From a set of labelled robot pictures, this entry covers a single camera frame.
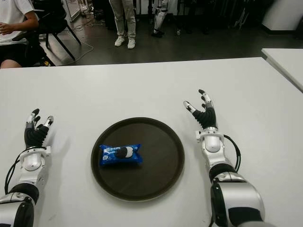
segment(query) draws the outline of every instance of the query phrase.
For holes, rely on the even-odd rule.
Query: black robotic glove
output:
[[[193,114],[203,129],[209,127],[218,128],[212,100],[205,91],[199,90],[199,93],[202,94],[201,99],[205,102],[205,104],[202,104],[205,112],[195,109],[188,101],[183,102],[185,108]]]
[[[33,110],[27,119],[27,124],[24,131],[26,148],[41,147],[44,139],[47,136],[49,127],[53,123],[53,116],[49,116],[45,124],[40,124],[35,128],[37,122],[40,120],[40,117],[37,116],[38,113],[39,109]]]

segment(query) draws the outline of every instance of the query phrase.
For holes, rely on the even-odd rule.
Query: blue snack package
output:
[[[106,166],[115,163],[142,163],[142,158],[138,154],[138,150],[141,144],[127,145],[120,147],[111,147],[107,145],[100,145],[99,147],[103,151],[100,159],[100,166]]]

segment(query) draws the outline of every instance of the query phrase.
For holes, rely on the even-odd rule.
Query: person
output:
[[[39,26],[29,0],[0,0],[0,69],[29,66],[26,39],[12,39]]]
[[[124,19],[123,10],[125,13],[125,18],[127,20],[128,27],[128,49],[133,49],[135,47],[135,37],[136,37],[136,19],[134,17],[134,3],[133,0],[109,0],[112,6],[115,22],[117,27],[118,38],[115,41],[115,46],[121,46],[124,43]]]

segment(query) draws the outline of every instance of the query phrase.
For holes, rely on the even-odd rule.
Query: robotic arm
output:
[[[258,191],[237,173],[224,153],[224,135],[218,131],[214,105],[205,91],[199,90],[205,112],[189,102],[184,106],[200,123],[203,132],[196,132],[206,159],[211,186],[212,222],[220,227],[274,227],[264,222],[264,204]]]
[[[34,206],[45,185],[47,174],[46,158],[51,154],[50,147],[42,147],[48,130],[53,123],[49,116],[44,125],[36,126],[40,120],[39,109],[34,110],[27,119],[24,139],[26,149],[22,151],[10,168],[5,180],[5,194],[0,198],[1,227],[32,227]],[[8,191],[16,164],[21,163],[21,176],[18,183]]]

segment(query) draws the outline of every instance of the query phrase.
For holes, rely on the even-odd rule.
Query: brown tray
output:
[[[140,165],[99,166],[100,144],[118,147],[141,144]],[[145,201],[167,192],[178,180],[184,166],[184,150],[176,133],[151,118],[130,118],[106,129],[91,153],[96,181],[111,195],[127,201]]]

